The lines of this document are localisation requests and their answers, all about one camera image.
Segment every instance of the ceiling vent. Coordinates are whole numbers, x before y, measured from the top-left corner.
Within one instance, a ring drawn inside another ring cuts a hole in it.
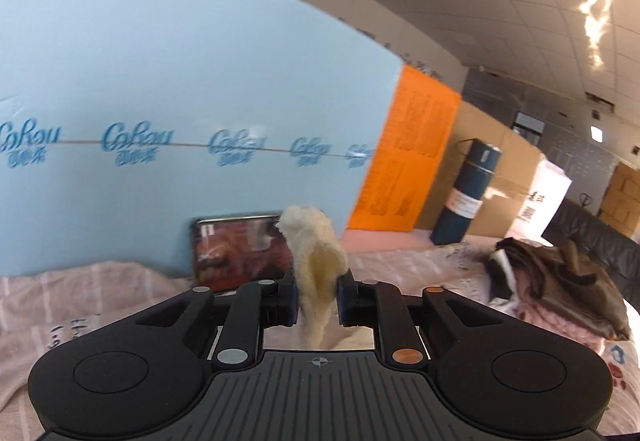
[[[594,95],[593,93],[587,92],[585,91],[584,94],[587,96],[587,100],[593,105],[597,105],[597,107],[601,110],[605,110],[608,113],[614,114],[614,111],[616,110],[616,105],[613,102],[610,102],[609,100],[605,100],[604,98],[600,98],[599,96]]]

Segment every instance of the pink surface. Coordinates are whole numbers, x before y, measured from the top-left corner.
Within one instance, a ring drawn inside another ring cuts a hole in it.
[[[425,249],[435,247],[429,240],[429,230],[370,231],[345,230],[340,245],[347,253],[366,253],[368,251],[391,251],[393,249]],[[469,235],[465,240],[478,246],[490,246],[498,239]]]

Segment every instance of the cream stuffed toy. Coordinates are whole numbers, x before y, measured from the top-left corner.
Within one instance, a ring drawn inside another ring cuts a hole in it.
[[[317,208],[290,206],[277,226],[293,254],[302,347],[318,349],[332,314],[336,280],[348,270],[347,255],[338,244],[331,219]]]

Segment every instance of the blue tube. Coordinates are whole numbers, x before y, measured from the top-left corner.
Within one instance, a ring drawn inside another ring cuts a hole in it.
[[[447,203],[431,232],[436,245],[459,243],[482,206],[482,195],[494,177],[500,149],[473,140]]]

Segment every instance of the smartphone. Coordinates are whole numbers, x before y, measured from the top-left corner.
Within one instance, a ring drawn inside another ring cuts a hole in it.
[[[198,218],[191,225],[197,285],[231,291],[252,280],[282,278],[292,267],[280,214]]]

